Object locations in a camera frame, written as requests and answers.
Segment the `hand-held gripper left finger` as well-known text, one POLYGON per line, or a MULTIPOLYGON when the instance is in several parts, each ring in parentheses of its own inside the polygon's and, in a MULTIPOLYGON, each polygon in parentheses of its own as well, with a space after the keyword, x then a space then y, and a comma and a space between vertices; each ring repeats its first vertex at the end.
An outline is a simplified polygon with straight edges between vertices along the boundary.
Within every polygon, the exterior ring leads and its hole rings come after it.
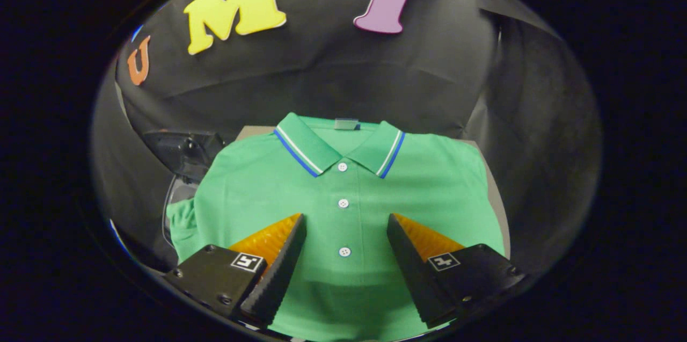
POLYGON ((231 322, 272 325, 306 239, 297 213, 228 248, 207 244, 164 275, 165 281, 231 322))

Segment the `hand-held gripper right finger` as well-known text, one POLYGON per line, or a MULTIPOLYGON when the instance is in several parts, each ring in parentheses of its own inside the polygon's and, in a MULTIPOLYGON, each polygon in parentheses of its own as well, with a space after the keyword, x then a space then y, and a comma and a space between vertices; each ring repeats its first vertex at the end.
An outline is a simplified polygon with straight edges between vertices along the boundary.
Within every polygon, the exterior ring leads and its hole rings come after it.
POLYGON ((422 322, 462 326, 520 294, 530 278, 490 246, 464 246, 392 213, 386 234, 422 322))

